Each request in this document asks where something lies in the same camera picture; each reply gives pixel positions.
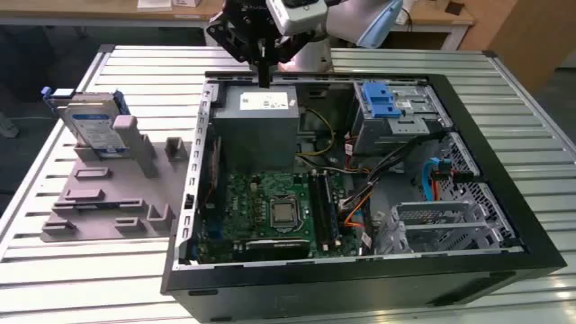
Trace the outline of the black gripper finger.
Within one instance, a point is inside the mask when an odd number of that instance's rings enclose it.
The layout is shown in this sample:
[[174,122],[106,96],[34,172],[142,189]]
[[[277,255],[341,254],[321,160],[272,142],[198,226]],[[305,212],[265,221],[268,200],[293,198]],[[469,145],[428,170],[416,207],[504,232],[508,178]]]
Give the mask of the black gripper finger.
[[273,46],[270,39],[258,39],[258,86],[269,88],[270,86],[270,59],[273,54]]

